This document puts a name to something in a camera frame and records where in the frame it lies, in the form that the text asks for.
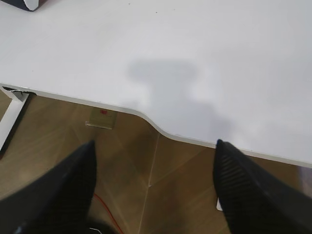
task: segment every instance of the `red cable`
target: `red cable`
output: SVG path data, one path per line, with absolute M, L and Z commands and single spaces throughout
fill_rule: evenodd
M 104 206 L 105 210 L 107 211 L 109 217 L 111 218 L 113 224 L 116 226 L 117 230 L 120 232 L 120 234 L 124 234 L 123 231 L 121 230 L 120 226 L 117 224 L 115 218 L 113 217 L 111 211 L 109 210 L 108 206 L 105 204 L 105 202 L 96 194 L 94 194 L 94 197 L 96 197 L 100 203 Z

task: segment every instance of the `desk top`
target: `desk top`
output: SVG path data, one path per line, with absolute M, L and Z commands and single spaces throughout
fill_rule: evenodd
M 311 0 L 0 2 L 0 83 L 312 165 Z

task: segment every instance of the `white metal desk frame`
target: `white metal desk frame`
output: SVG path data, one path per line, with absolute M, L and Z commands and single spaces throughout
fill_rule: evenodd
M 9 98 L 12 99 L 10 105 L 8 106 L 0 122 L 0 150 L 1 150 L 29 95 L 23 92 L 19 92 L 17 90 L 8 91 L 1 86 L 0 89 Z

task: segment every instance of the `white desk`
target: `white desk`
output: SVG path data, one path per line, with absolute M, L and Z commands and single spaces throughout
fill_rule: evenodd
M 312 166 L 311 0 L 0 2 L 0 85 Z

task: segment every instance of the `curved desk edge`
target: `curved desk edge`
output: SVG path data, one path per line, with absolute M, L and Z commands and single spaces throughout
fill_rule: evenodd
M 165 130 L 163 130 L 162 128 L 157 126 L 146 114 L 144 114 L 140 111 L 134 110 L 134 109 L 129 109 L 127 107 L 122 107 L 122 106 L 113 106 L 110 104 L 105 104 L 105 103 L 101 103 L 101 102 L 94 102 L 91 100 L 79 99 L 76 97 L 63 96 L 60 94 L 53 94 L 53 93 L 49 93 L 49 92 L 45 92 L 45 91 L 32 90 L 32 89 L 24 88 L 24 87 L 17 87 L 17 86 L 13 86 L 13 85 L 9 85 L 9 84 L 4 84 L 4 83 L 0 83 L 0 86 L 12 88 L 12 89 L 17 89 L 17 90 L 20 90 L 23 92 L 32 92 L 38 96 L 45 97 L 45 98 L 52 98 L 52 99 L 68 101 L 68 102 L 73 102 L 73 103 L 77 103 L 77 104 L 93 106 L 93 107 L 98 107 L 98 108 L 104 108 L 104 109 L 109 109 L 109 110 L 113 110 L 113 111 L 124 112 L 124 113 L 128 113 L 128 114 L 136 115 L 136 116 L 139 116 L 139 117 L 143 118 L 144 120 L 146 120 L 158 132 L 160 132 L 162 135 L 164 135 L 167 138 L 170 138 L 170 139 L 176 140 L 176 141 L 190 143 L 190 144 L 215 148 L 215 143 L 212 143 L 212 142 L 204 142 L 204 141 L 200 141 L 198 139 L 192 139 L 192 138 L 187 138 L 187 137 L 183 137 L 183 136 L 176 136 L 174 134 L 166 132 Z M 251 150 L 241 149 L 241 148 L 239 148 L 239 149 L 244 154 L 249 155 L 249 156 L 263 158 L 263 159 L 277 161 L 277 162 L 282 162 L 282 163 L 293 164 L 293 165 L 302 166 L 302 167 L 312 168 L 312 163 L 309 163 L 309 162 L 298 161 L 298 160 L 294 160 L 294 159 L 290 159 L 290 158 L 258 153 L 258 152 L 254 152 Z

